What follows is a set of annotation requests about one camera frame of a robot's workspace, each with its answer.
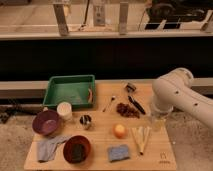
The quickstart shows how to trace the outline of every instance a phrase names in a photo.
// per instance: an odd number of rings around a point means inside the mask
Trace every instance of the gray cloth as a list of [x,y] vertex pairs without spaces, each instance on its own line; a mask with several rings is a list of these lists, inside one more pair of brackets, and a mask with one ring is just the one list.
[[110,162],[120,161],[129,158],[129,147],[127,145],[120,145],[118,147],[108,148],[108,157]]
[[47,162],[54,160],[55,152],[58,145],[69,140],[71,136],[56,136],[51,139],[41,140],[37,143],[37,160],[38,162]]

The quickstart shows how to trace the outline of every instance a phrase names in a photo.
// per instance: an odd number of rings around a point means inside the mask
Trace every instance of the green tray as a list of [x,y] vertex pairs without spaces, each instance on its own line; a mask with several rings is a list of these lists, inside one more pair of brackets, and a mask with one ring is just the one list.
[[[88,102],[89,89],[92,90],[92,102]],[[69,102],[73,109],[93,107],[95,100],[95,76],[55,76],[51,77],[43,106],[56,108],[61,102]]]

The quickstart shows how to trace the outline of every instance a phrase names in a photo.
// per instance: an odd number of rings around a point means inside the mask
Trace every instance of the dried fruit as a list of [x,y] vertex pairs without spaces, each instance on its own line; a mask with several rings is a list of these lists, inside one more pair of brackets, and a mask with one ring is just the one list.
[[135,110],[134,108],[130,107],[129,104],[119,103],[117,105],[117,112],[124,117],[140,118],[139,112]]

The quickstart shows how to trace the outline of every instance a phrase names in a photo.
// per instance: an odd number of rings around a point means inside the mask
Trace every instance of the paper cup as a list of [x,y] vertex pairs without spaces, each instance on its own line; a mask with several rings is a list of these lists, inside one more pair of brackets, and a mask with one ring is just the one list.
[[57,106],[57,112],[59,116],[64,120],[72,120],[72,105],[68,102],[59,103]]

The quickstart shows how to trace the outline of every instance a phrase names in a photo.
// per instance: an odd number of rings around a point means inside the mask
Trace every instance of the blue sponge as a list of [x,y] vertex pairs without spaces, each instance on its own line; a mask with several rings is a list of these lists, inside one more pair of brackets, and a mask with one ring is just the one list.
[[128,159],[129,157],[129,147],[127,145],[120,145],[118,147],[108,148],[108,157],[110,162],[120,161]]

